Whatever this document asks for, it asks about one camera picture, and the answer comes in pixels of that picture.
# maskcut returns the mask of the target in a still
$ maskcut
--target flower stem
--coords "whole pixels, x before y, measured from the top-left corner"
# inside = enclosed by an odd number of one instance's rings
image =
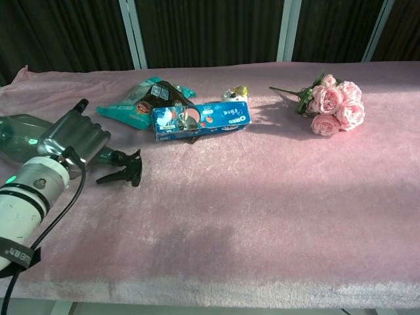
[[[293,91],[283,90],[283,89],[279,89],[278,87],[270,87],[270,89],[275,90],[275,91],[286,92],[286,93],[293,94],[293,95],[296,95],[296,96],[299,96],[300,95],[300,92],[293,92]]]

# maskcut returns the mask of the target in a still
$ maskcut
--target black spray nozzle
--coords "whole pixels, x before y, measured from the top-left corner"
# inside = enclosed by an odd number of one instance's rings
[[[111,153],[111,162],[113,166],[126,166],[126,168],[122,171],[106,175],[96,180],[97,184],[113,182],[116,180],[125,180],[126,182],[131,182],[131,186],[133,187],[137,187],[140,184],[143,168],[142,158],[140,157],[140,150],[137,150],[130,156],[121,151],[113,151]]]

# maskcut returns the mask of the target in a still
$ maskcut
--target pink velvet tablecloth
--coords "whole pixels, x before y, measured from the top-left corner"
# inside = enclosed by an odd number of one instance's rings
[[[365,123],[312,134],[295,97],[320,73],[357,83]],[[159,75],[196,90],[196,104],[247,85],[243,131],[156,142],[101,117]],[[81,98],[111,132],[109,146],[142,149],[141,187],[95,179],[43,242],[43,260],[14,297],[242,307],[420,306],[420,62],[267,63],[223,68],[32,73],[0,91],[0,114],[56,121]],[[16,171],[2,162],[0,179]],[[62,195],[38,233],[67,204]],[[0,281],[4,295],[8,280]]]

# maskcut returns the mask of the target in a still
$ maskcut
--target dark curtain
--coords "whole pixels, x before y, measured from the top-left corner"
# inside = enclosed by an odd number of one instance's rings
[[[302,0],[293,61],[362,60],[383,0]]]
[[[395,0],[372,61],[420,60],[420,1]]]
[[[283,1],[136,0],[149,68],[275,61]]]
[[[34,72],[133,69],[118,0],[0,0],[0,85]]]

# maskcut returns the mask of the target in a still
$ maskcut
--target rose bouquet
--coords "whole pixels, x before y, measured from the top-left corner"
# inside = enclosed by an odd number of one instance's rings
[[[300,92],[270,89],[298,96],[297,113],[314,117],[311,127],[317,135],[328,137],[352,130],[362,124],[365,117],[359,87],[353,82],[335,79],[331,74],[320,75]]]

